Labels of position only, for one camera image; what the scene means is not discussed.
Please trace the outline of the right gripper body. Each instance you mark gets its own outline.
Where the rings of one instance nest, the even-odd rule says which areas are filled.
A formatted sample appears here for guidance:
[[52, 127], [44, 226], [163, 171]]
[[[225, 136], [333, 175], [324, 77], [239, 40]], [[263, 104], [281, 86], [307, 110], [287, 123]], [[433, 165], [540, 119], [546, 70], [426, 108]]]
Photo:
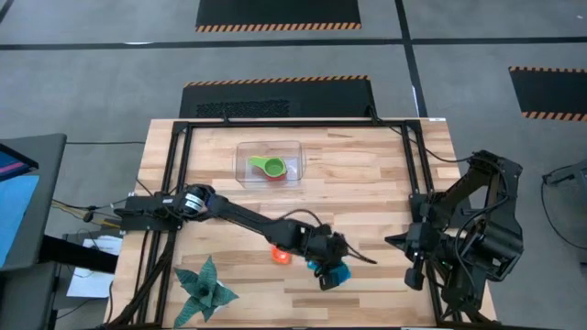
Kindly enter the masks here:
[[412, 262], [410, 271], [421, 271], [426, 259], [430, 259], [449, 236], [430, 223], [412, 223], [405, 237], [404, 253]]

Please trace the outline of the black table frame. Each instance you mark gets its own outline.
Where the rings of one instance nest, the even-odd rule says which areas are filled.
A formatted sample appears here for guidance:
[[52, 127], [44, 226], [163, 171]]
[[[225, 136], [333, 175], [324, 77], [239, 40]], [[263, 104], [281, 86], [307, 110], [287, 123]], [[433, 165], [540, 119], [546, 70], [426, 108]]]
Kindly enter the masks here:
[[[306, 172], [292, 188], [246, 189], [235, 179], [239, 143], [296, 140], [306, 154]], [[178, 233], [175, 269], [199, 270], [209, 256], [220, 281], [239, 298], [207, 322], [190, 326], [354, 327], [431, 326], [435, 315], [428, 290], [404, 284], [409, 263], [384, 238], [403, 232], [411, 220], [412, 190], [404, 143], [387, 127], [367, 119], [262, 120], [222, 126], [215, 120], [154, 119], [138, 170], [137, 194], [169, 190], [181, 183], [207, 183], [236, 204], [268, 217], [292, 213], [323, 221], [369, 257], [349, 261], [352, 276], [321, 291], [301, 258], [272, 261], [262, 236], [222, 220], [188, 223]]]

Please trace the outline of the blue lit screen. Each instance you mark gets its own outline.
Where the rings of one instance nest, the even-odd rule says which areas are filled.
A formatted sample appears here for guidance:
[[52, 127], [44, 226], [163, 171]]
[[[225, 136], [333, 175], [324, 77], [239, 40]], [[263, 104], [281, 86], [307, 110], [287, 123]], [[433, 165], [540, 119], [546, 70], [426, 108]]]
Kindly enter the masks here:
[[17, 237], [39, 177], [27, 174], [37, 170], [33, 159], [0, 143], [0, 268]]

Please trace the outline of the green measuring cup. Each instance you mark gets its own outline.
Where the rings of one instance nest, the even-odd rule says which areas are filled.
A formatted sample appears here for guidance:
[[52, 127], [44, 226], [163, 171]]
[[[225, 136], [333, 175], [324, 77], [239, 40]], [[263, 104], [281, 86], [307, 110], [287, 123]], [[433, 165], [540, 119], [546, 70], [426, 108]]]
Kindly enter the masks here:
[[249, 165], [260, 170], [265, 177], [287, 173], [285, 162], [279, 157], [253, 156], [249, 158]]

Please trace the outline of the clear plastic basket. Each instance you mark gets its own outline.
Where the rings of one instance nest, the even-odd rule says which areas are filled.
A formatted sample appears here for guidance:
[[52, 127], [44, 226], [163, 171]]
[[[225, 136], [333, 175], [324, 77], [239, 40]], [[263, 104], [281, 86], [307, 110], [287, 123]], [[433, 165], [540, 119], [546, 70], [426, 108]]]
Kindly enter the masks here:
[[[282, 158], [287, 168], [286, 180], [267, 181], [260, 170], [249, 165], [253, 156]], [[250, 141], [237, 145], [233, 163], [235, 179], [244, 188], [278, 189], [298, 186], [305, 175], [307, 160], [299, 141]]]

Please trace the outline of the white paper sheets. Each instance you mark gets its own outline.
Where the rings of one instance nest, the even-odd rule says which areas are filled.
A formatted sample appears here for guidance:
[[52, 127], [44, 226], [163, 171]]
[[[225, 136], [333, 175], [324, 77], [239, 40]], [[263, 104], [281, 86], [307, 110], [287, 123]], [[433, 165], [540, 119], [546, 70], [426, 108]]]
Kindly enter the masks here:
[[[122, 239], [115, 236], [99, 236], [86, 238], [85, 248], [98, 248], [100, 251], [118, 256], [122, 247]], [[67, 297], [74, 298], [108, 298], [109, 287], [114, 279], [113, 274], [75, 268], [67, 290]]]

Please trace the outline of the green artificial plant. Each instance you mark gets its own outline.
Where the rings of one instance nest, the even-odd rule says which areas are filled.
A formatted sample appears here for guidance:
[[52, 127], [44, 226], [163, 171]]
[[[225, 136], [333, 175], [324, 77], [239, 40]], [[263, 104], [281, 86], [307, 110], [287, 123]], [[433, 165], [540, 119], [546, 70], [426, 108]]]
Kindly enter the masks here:
[[181, 287], [189, 294], [188, 300], [174, 320], [174, 328], [186, 325], [198, 313], [201, 313], [207, 322], [218, 308], [239, 298], [218, 281], [216, 265], [211, 256], [198, 273], [177, 268], [174, 272]]

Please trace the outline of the blue measuring cup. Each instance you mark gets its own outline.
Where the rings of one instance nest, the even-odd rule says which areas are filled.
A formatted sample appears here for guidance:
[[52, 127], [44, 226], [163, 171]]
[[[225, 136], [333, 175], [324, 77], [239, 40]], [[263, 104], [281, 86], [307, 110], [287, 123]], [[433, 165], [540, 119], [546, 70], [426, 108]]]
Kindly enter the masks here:
[[314, 261], [308, 261], [307, 267], [314, 272], [314, 276], [318, 278], [322, 274], [335, 273], [338, 275], [338, 286], [351, 278], [349, 267], [342, 261], [336, 265], [318, 264]]

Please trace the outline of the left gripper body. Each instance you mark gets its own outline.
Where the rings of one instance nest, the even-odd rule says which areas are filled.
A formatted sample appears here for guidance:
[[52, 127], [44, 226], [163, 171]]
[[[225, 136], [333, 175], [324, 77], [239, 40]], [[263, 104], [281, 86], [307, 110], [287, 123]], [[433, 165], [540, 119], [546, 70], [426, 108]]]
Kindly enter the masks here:
[[314, 274], [322, 276], [336, 268], [349, 253], [345, 237], [330, 227], [317, 227], [303, 235], [302, 256], [313, 265]]

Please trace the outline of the orange measuring cup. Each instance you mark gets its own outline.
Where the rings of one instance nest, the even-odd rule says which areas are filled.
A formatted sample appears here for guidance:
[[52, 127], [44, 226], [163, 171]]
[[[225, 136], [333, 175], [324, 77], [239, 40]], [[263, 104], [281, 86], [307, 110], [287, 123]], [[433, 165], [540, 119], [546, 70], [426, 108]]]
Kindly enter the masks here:
[[276, 246], [272, 246], [271, 259], [277, 264], [289, 265], [292, 262], [292, 255], [288, 252], [280, 250]]

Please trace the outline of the black hazard-striped floor mat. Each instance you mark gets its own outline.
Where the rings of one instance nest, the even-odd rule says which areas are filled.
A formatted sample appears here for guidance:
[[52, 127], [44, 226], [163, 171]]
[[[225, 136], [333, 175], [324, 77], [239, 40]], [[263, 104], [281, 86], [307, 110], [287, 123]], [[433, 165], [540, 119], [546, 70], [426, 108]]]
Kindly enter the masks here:
[[362, 28], [358, 0], [200, 0], [197, 33]]
[[510, 66], [522, 117], [587, 123], [587, 69]]
[[180, 118], [373, 117], [367, 75], [189, 82]]

